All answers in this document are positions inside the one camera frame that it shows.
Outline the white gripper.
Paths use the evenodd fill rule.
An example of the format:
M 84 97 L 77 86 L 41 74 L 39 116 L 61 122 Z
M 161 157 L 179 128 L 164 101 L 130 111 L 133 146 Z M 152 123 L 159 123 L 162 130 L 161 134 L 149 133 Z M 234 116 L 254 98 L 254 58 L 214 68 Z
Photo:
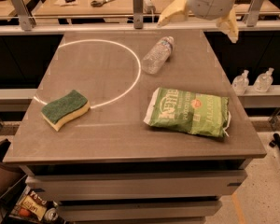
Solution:
M 232 8 L 234 3 L 235 0 L 174 0 L 160 14 L 157 25 L 163 27 L 170 22 L 186 21 L 190 10 L 201 19 L 218 18 L 216 23 L 218 30 L 235 44 L 238 41 L 239 30 L 235 10 Z

